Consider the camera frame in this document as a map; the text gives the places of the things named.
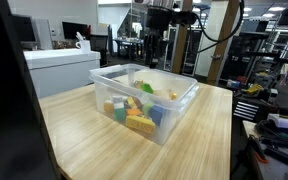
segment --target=wire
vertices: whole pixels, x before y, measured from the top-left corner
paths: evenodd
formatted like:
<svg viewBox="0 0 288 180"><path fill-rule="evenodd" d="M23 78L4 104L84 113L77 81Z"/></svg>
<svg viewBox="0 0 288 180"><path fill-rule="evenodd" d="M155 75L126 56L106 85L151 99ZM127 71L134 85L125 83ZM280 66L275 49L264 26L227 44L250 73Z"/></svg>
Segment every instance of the wire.
<svg viewBox="0 0 288 180"><path fill-rule="evenodd" d="M241 2L239 3L239 7L240 7L240 17L239 17L239 20L238 20L237 25L235 26L234 30L233 30L227 37L225 37L225 38L223 38L223 39L221 39L221 40L216 40L216 39L211 38L211 37L205 32L205 29L203 28L203 24L202 24L202 21L201 21L200 17L195 14L195 15L196 15L196 19L198 20L198 23L199 23L199 25L201 26L202 33L205 35L205 37L206 37L207 39L209 39L210 41L215 42L215 44L213 44L213 45L211 45L211 46L209 46L209 47L206 47L206 48L204 48L204 49L202 49L202 50L199 50L196 54L199 54L199 53L201 53L201 52L203 52L203 51L206 51L206 50L208 50L208 49L210 49L210 48L212 48L212 47L214 47L214 46L216 46L216 45L218 45L218 44L220 44L220 43L222 43L222 42L227 41L228 39L230 39L231 37L234 36L234 34L238 31L238 29L240 28L240 26L241 26L241 24L242 24L242 22L243 22L243 14L244 14L244 7L245 7L244 0L241 0Z"/></svg>

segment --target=ceiling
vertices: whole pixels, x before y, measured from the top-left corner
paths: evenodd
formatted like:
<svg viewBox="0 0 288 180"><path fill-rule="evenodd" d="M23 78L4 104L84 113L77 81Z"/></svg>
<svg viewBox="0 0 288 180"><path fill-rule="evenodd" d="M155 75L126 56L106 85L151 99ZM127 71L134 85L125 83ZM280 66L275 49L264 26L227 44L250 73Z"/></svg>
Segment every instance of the ceiling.
<svg viewBox="0 0 288 180"><path fill-rule="evenodd" d="M212 0L201 0L201 3L193 3L193 5L209 5L211 6ZM270 7L285 7L288 8L288 0L245 0L245 7L252 8L252 11L245 12L249 15L249 17L252 16L262 16L264 13L271 13L276 14L276 16L280 12L271 12L268 11Z"/></svg>

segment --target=clear plastic bin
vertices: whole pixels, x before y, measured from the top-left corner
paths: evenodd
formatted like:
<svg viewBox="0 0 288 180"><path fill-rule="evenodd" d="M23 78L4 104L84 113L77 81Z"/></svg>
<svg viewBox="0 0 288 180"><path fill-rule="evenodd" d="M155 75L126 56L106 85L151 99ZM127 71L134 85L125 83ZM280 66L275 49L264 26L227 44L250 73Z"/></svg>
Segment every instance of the clear plastic bin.
<svg viewBox="0 0 288 180"><path fill-rule="evenodd" d="M134 64L90 70L90 79L99 112L161 145L198 90L193 78Z"/></svg>

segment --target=white cabinet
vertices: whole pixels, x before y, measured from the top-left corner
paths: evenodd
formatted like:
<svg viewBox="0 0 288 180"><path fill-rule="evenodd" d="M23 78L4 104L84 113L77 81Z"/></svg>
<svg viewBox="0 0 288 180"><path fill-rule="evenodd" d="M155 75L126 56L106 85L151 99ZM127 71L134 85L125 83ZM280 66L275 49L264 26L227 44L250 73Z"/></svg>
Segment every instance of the white cabinet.
<svg viewBox="0 0 288 180"><path fill-rule="evenodd" d="M100 53L79 49L24 51L38 98L92 83L89 70L100 68Z"/></svg>

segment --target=dark floor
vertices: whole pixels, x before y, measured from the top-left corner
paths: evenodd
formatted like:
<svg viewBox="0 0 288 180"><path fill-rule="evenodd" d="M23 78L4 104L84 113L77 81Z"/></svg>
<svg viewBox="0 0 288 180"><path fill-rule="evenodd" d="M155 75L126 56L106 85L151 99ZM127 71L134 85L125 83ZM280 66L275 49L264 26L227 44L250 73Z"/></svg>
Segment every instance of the dark floor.
<svg viewBox="0 0 288 180"><path fill-rule="evenodd" d="M108 65L107 66L113 66L113 65L123 65L123 64L138 64L138 65L144 65L144 59L136 59L135 61L130 61L128 58L125 57L117 57L117 56L110 56L108 55ZM163 70L163 62L159 62L157 69ZM232 137L231 137L231 170L234 167L234 165L237 163L237 154L240 150L243 150L246 146L246 136L244 134L244 129L241 126L241 119L232 119ZM249 175L246 173L247 168L241 165L238 170L232 175L232 180L245 180L250 179Z"/></svg>

